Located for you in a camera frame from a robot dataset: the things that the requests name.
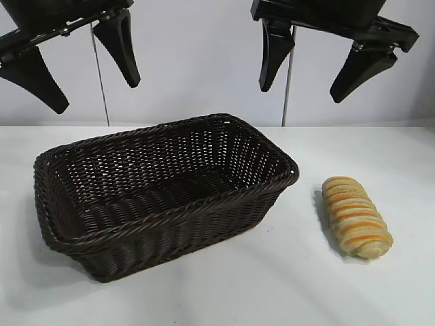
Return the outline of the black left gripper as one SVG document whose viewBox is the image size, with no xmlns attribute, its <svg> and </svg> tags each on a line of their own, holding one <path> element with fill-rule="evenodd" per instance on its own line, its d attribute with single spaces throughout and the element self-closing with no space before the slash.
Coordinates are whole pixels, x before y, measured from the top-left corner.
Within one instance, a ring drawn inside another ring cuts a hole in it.
<svg viewBox="0 0 435 326">
<path fill-rule="evenodd" d="M 133 51 L 131 15 L 113 1 L 2 1 L 17 29 L 1 37 L 1 78 L 20 86 L 62 114 L 69 101 L 54 81 L 37 45 L 99 20 L 93 28 L 125 81 L 141 81 Z"/>
</svg>

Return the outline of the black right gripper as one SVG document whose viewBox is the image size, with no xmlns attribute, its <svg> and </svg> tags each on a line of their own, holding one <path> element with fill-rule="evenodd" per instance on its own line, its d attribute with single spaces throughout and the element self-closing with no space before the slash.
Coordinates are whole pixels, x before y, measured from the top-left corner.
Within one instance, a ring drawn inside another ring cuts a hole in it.
<svg viewBox="0 0 435 326">
<path fill-rule="evenodd" d="M 398 59 L 393 52 L 368 50 L 400 48 L 407 53 L 419 34 L 408 25 L 381 17 L 379 12 L 384 4 L 373 0 L 253 1 L 252 18 L 262 18 L 261 91 L 270 90 L 281 64 L 295 46 L 292 25 L 354 41 L 356 51 L 350 51 L 330 88 L 335 103 L 341 103 L 370 78 L 392 68 Z"/>
</svg>

